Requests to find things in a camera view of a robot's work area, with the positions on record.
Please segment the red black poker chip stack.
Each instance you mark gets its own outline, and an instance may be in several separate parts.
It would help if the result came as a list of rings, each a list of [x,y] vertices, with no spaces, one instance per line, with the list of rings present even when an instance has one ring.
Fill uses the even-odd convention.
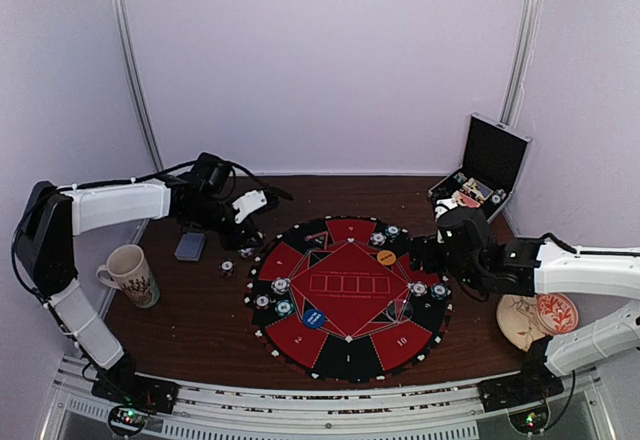
[[[235,264],[232,260],[224,260],[220,263],[219,270],[223,277],[231,277],[235,272]]]

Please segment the green chips stack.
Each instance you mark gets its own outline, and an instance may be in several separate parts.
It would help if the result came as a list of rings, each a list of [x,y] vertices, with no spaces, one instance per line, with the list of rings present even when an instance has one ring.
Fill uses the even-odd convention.
[[[449,289],[443,283],[437,283],[430,287],[430,295],[436,300],[443,300],[448,297]]]
[[[385,228],[385,237],[389,241],[395,240],[401,233],[401,228],[396,225],[387,225]]]

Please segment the orange big blind button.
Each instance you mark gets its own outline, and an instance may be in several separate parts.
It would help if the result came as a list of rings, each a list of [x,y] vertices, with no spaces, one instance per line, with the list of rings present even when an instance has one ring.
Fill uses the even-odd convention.
[[[383,266],[392,266],[397,261],[396,254],[391,250],[380,250],[376,254],[376,260]]]

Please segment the clear round dealer button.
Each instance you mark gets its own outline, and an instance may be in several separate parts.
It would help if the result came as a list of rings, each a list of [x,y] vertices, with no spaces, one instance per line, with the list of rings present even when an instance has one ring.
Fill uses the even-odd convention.
[[[412,319],[413,306],[407,299],[394,299],[387,305],[384,314],[393,323],[404,323]]]

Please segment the blue cream chips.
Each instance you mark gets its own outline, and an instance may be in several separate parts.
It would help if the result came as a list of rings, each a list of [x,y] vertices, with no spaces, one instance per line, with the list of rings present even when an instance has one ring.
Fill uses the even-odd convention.
[[[290,287],[290,278],[279,277],[271,282],[271,289],[276,295],[285,295],[290,290]]]

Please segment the red black chips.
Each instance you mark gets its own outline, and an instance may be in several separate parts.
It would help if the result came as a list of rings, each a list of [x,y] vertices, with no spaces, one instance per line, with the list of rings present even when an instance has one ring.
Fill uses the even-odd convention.
[[[272,304],[272,299],[267,294],[259,294],[253,300],[253,306],[256,310],[266,310]]]

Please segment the black triangular all-in marker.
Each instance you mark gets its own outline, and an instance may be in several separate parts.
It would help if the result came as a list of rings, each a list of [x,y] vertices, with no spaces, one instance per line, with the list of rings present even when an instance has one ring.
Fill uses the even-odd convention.
[[[329,240],[329,234],[327,232],[321,232],[316,234],[311,234],[305,237],[305,241],[310,244],[313,248],[319,248],[324,250],[327,247]]]

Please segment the blue small blind button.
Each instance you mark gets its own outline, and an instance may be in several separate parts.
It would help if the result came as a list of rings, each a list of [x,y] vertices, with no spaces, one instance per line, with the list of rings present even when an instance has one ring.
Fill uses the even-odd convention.
[[[326,323],[326,315],[319,309],[309,309],[302,317],[303,325],[310,329],[319,329]]]

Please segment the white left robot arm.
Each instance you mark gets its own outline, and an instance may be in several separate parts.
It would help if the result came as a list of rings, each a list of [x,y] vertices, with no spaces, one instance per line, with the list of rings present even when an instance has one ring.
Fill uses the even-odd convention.
[[[43,180],[31,189],[14,230],[10,259],[21,286],[74,340],[98,373],[98,385],[123,404],[144,393],[131,355],[86,298],[76,268],[74,240],[103,227],[174,218],[216,233],[226,250],[256,248],[263,237],[252,217],[292,195],[252,172],[257,189],[235,196],[227,181],[240,165],[210,153],[165,170],[128,179],[67,186]]]

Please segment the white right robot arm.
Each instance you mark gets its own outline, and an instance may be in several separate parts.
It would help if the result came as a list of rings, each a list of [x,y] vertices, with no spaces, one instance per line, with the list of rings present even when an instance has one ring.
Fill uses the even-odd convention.
[[[512,390],[535,400],[551,380],[598,363],[639,344],[639,251],[572,246],[547,232],[500,244],[479,208],[441,200],[434,208],[437,232],[410,241],[410,267],[435,272],[463,288],[534,297],[580,293],[627,299],[613,313],[567,334],[533,342]]]

